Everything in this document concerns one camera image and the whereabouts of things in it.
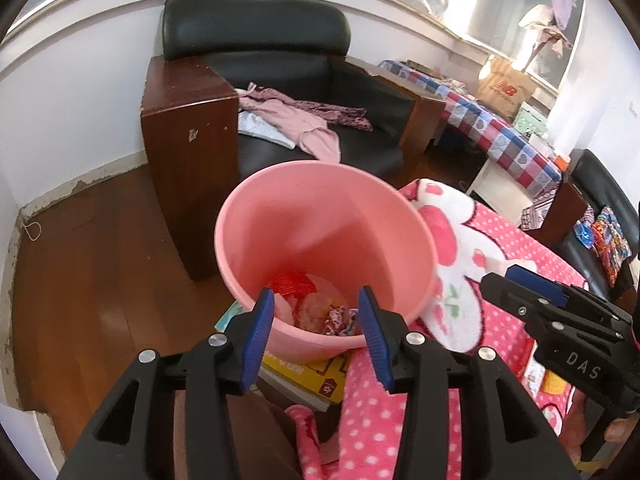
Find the armchair backrest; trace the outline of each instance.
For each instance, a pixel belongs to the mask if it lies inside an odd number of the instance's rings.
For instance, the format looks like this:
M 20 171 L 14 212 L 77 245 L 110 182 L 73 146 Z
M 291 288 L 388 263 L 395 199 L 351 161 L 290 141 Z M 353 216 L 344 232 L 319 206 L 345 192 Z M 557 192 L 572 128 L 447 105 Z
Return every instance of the armchair backrest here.
M 344 56 L 349 24 L 319 0 L 167 0 L 164 58 L 204 56 L 237 88 L 253 81 L 297 99 L 322 100 L 328 56 Z
M 590 150 L 573 150 L 569 171 L 571 181 L 584 194 L 596 216 L 606 205 L 613 209 L 633 255 L 638 254 L 636 206 L 631 203 L 598 157 Z

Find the checkered tablecloth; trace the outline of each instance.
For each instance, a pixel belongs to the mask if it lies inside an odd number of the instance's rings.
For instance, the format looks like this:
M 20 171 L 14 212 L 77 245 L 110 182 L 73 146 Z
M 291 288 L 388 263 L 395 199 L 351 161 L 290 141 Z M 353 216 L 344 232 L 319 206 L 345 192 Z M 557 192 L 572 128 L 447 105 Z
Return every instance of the checkered tablecloth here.
M 560 170 L 551 160 L 489 110 L 398 61 L 383 61 L 380 68 L 444 97 L 446 105 L 442 118 L 475 142 L 532 197 L 548 191 L 562 180 Z

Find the yellow book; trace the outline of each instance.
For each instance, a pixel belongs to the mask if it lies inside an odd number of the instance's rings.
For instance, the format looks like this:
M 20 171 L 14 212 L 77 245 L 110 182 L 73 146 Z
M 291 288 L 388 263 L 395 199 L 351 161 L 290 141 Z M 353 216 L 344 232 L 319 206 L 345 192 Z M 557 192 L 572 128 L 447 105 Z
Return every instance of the yellow book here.
M 295 365 L 266 351 L 262 358 L 262 366 L 337 404 L 342 401 L 344 395 L 349 355 L 342 354 L 328 361 L 308 365 Z

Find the silver screw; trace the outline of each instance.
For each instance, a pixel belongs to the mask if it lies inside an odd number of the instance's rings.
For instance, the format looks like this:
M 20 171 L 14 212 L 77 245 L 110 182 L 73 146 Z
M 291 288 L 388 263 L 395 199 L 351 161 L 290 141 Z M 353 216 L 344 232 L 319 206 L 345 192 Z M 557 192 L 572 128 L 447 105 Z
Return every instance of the silver screw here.
M 155 358 L 156 353 L 153 350 L 143 350 L 138 354 L 138 361 L 140 361 L 144 365 L 154 361 Z
M 426 341 L 426 339 L 420 332 L 409 332 L 405 336 L 405 339 L 410 345 L 421 345 Z
M 214 334 L 209 337 L 209 344 L 211 346 L 222 346 L 227 342 L 226 335 L 224 334 Z
M 495 359 L 495 350 L 489 346 L 482 346 L 478 349 L 478 355 L 485 361 L 493 361 Z

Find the pink bucket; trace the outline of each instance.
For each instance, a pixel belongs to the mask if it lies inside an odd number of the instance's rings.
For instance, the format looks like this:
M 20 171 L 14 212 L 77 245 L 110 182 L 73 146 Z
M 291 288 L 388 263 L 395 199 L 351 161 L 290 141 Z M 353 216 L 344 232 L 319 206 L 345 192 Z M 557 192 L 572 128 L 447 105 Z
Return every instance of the pink bucket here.
M 437 256 L 431 232 L 393 187 L 361 170 L 316 160 L 270 166 L 242 182 L 220 210 L 220 274 L 247 310 L 283 272 L 327 280 L 350 307 L 370 285 L 380 307 L 414 321 L 429 301 Z M 365 346 L 273 321 L 267 348 L 296 364 Z

